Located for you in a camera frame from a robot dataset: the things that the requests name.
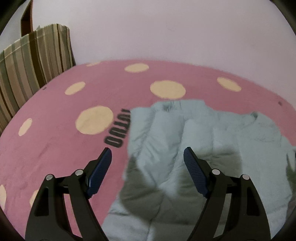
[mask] blue gripper pad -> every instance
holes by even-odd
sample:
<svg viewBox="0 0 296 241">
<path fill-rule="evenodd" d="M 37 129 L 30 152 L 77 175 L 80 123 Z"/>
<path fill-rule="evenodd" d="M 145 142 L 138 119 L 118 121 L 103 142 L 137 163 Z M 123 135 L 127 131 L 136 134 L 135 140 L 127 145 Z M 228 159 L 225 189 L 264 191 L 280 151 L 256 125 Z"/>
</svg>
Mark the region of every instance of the blue gripper pad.
<svg viewBox="0 0 296 241">
<path fill-rule="evenodd" d="M 209 189 L 207 187 L 207 177 L 201 170 L 200 166 L 198 165 L 197 161 L 195 160 L 194 156 L 189 150 L 190 147 L 187 147 L 184 150 L 184 162 L 187 166 L 189 174 L 194 182 L 194 185 L 197 191 L 202 194 L 205 198 L 207 198 L 209 194 Z"/>
<path fill-rule="evenodd" d="M 87 195 L 91 197 L 92 195 L 96 194 L 102 184 L 102 181 L 108 171 L 108 168 L 112 161 L 112 152 L 108 149 L 104 155 L 102 156 L 101 160 L 99 160 L 98 164 L 94 168 L 93 172 L 91 173 L 88 179 L 88 188 L 87 188 Z"/>
</svg>

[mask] yellow polka dot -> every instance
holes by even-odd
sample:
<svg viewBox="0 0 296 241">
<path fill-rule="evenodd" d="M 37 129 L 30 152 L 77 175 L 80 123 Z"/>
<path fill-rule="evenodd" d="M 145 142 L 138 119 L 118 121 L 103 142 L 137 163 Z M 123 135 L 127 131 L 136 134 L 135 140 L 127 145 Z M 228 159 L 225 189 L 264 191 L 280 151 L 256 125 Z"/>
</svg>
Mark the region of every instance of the yellow polka dot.
<svg viewBox="0 0 296 241">
<path fill-rule="evenodd" d="M 89 64 L 87 64 L 86 66 L 87 66 L 87 67 L 94 66 L 94 65 L 99 64 L 100 62 L 101 62 L 101 61 L 99 61 L 99 62 L 95 62 L 95 63 L 89 63 Z"/>
<path fill-rule="evenodd" d="M 23 124 L 22 126 L 20 127 L 19 129 L 19 136 L 22 136 L 24 135 L 28 129 L 30 128 L 30 126 L 32 125 L 32 119 L 31 118 L 28 118 Z"/>
<path fill-rule="evenodd" d="M 186 93 L 183 85 L 171 80 L 155 81 L 150 85 L 150 90 L 153 94 L 163 99 L 179 99 Z"/>
<path fill-rule="evenodd" d="M 0 186 L 0 207 L 2 210 L 5 208 L 6 203 L 6 190 L 3 185 Z"/>
<path fill-rule="evenodd" d="M 225 89 L 228 89 L 230 91 L 240 92 L 242 88 L 233 80 L 219 77 L 217 78 L 218 83 Z"/>
<path fill-rule="evenodd" d="M 71 86 L 69 86 L 66 89 L 65 94 L 66 95 L 73 95 L 73 94 L 77 93 L 78 91 L 81 91 L 84 88 L 84 86 L 85 86 L 85 83 L 83 81 L 72 84 Z"/>
<path fill-rule="evenodd" d="M 112 121 L 112 110 L 105 106 L 96 106 L 81 112 L 75 124 L 82 134 L 95 135 L 103 132 Z"/>
<path fill-rule="evenodd" d="M 32 194 L 32 197 L 30 198 L 30 206 L 32 207 L 33 206 L 33 203 L 34 203 L 34 201 L 35 201 L 35 198 L 36 198 L 36 196 L 37 196 L 37 193 L 38 193 L 38 191 L 39 191 L 39 189 L 38 190 L 35 190 L 34 192 L 33 192 L 33 194 Z"/>
<path fill-rule="evenodd" d="M 124 68 L 126 72 L 130 72 L 130 73 L 144 72 L 148 69 L 149 69 L 149 66 L 143 63 L 131 64 Z"/>
</svg>

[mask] light blue cloth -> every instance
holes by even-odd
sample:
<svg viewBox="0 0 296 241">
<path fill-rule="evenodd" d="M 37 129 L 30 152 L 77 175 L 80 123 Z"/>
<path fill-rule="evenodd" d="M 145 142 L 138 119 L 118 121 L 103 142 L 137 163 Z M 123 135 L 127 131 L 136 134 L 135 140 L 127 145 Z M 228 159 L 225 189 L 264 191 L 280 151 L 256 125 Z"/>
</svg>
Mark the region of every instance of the light blue cloth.
<svg viewBox="0 0 296 241">
<path fill-rule="evenodd" d="M 102 225 L 109 240 L 187 240 L 206 201 L 183 161 L 188 146 L 226 175 L 251 177 L 273 237 L 292 196 L 286 166 L 293 147 L 263 114 L 214 111 L 203 101 L 182 100 L 131 111 L 125 184 Z M 295 158 L 290 164 L 295 169 Z M 229 201 L 228 195 L 216 235 L 223 232 Z"/>
</svg>

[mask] striped fabric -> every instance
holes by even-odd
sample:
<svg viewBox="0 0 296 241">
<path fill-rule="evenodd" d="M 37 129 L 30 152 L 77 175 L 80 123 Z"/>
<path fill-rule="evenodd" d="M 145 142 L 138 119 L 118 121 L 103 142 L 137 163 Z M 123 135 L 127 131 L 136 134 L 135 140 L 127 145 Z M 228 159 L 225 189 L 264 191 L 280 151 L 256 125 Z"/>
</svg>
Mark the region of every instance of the striped fabric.
<svg viewBox="0 0 296 241">
<path fill-rule="evenodd" d="M 22 105 L 54 77 L 75 65 L 69 28 L 51 24 L 0 53 L 0 134 Z"/>
</svg>

